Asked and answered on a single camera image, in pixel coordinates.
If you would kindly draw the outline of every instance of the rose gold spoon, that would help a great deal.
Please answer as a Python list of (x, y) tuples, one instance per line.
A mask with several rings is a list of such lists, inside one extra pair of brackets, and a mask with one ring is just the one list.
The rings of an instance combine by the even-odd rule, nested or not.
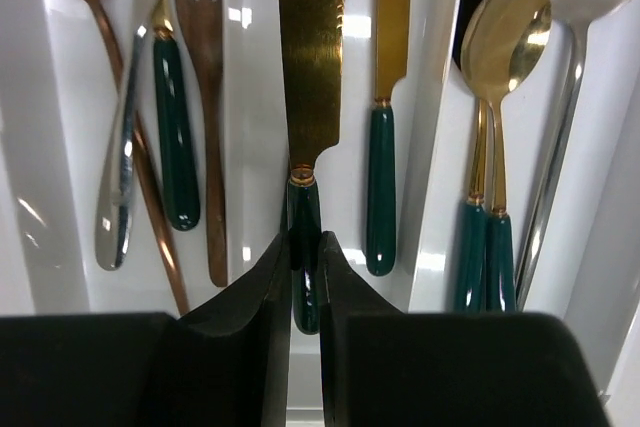
[[(116, 86), (120, 86), (120, 78), (122, 77), (123, 61), (120, 53), (120, 47), (118, 46), (118, 40), (116, 38), (109, 17), (102, 6), (101, 0), (84, 0), (98, 23), (100, 34), (104, 41), (104, 45), (107, 49), (109, 56), (109, 62), (111, 64), (111, 71), (116, 82)], [(171, 285), (173, 296), (178, 306), (178, 311), (181, 315), (186, 314), (189, 311), (189, 303), (187, 300), (187, 294), (182, 279), (182, 273), (180, 264), (178, 263), (178, 256), (176, 254), (175, 245), (173, 243), (173, 237), (171, 230), (167, 224), (167, 219), (162, 207), (162, 201), (160, 197), (160, 189), (156, 180), (155, 169), (152, 162), (151, 153), (149, 151), (149, 144), (147, 142), (147, 136), (142, 124), (142, 119), (139, 114), (136, 113), (135, 118), (135, 134), (134, 134), (135, 146), (133, 149), (135, 157), (135, 166), (140, 179), (140, 186), (142, 188), (142, 195), (149, 211), (149, 218), (151, 219), (151, 225), (156, 237), (156, 242), (160, 250), (160, 257), (164, 263), (167, 277)], [(113, 266), (101, 265), (107, 270), (114, 270)]]

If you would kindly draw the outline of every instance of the gold knife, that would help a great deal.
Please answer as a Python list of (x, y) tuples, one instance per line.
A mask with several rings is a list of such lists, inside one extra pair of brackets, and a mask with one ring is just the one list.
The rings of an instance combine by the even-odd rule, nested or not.
[(294, 318), (318, 332), (315, 288), (320, 201), (313, 169), (340, 137), (344, 0), (279, 0), (290, 176), (287, 224), (293, 269)]
[(367, 269), (387, 275), (396, 260), (396, 172), (391, 92), (407, 75), (410, 0), (376, 0), (376, 72), (369, 134)]

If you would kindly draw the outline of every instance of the green handle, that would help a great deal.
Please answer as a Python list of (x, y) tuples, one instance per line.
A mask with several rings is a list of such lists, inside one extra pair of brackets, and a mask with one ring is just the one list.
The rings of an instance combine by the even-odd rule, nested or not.
[(293, 318), (301, 332), (316, 334), (320, 328), (316, 272), (320, 227), (318, 184), (301, 187), (287, 183), (287, 218), (291, 247)]
[(396, 261), (396, 168), (393, 110), (371, 114), (369, 191), (367, 195), (367, 269), (387, 275)]
[(487, 310), (515, 312), (511, 219), (489, 216), (487, 225)]
[(174, 39), (156, 38), (153, 66), (164, 207), (175, 229), (191, 230), (200, 220), (200, 194), (180, 51)]
[(453, 308), (456, 312), (484, 310), (484, 246), (487, 214), (482, 205), (465, 202), (462, 212), (462, 237)]

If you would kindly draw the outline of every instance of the white cutlery tray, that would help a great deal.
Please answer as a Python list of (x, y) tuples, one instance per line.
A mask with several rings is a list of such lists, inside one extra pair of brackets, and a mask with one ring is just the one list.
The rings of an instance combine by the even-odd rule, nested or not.
[[(126, 47), (131, 0), (104, 2)], [(409, 311), (445, 308), (458, 206), (466, 194), (474, 100), (450, 62), (457, 4), (411, 0), (408, 74), (393, 93), (398, 258), (391, 275), (369, 275), (363, 254), (373, 0), (347, 0), (340, 143), (320, 156), (316, 169), (323, 228), (336, 233), (356, 272)], [(81, 0), (0, 0), (0, 11), (0, 313), (177, 314), (139, 189), (125, 264), (105, 272), (94, 257), (96, 197), (116, 89), (89, 8)], [(287, 130), (277, 0), (224, 0), (224, 12), (224, 163), (235, 280), (278, 231)], [(528, 310), (566, 317), (603, 390), (638, 306), (638, 32), (640, 0), (590, 29), (571, 140), (527, 303)], [(568, 40), (554, 23), (539, 65), (504, 103), (516, 254)], [(204, 198), (202, 113), (182, 50)], [(159, 165), (150, 49), (141, 82), (140, 105)], [(624, 242), (614, 235), (619, 228), (626, 229)], [(204, 216), (195, 230), (174, 236), (195, 307), (218, 292), (206, 269)], [(603, 335), (610, 340), (605, 346)], [(318, 336), (293, 328), (292, 421), (322, 419), (319, 372)]]

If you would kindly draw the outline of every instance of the silver fork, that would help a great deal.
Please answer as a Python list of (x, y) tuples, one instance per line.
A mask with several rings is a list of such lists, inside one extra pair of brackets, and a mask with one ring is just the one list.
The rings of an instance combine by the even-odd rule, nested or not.
[(131, 28), (134, 33), (133, 45), (125, 62), (120, 98), (98, 193), (96, 259), (105, 270), (118, 269), (129, 247), (137, 71), (149, 18), (157, 2), (158, 0), (134, 0)]

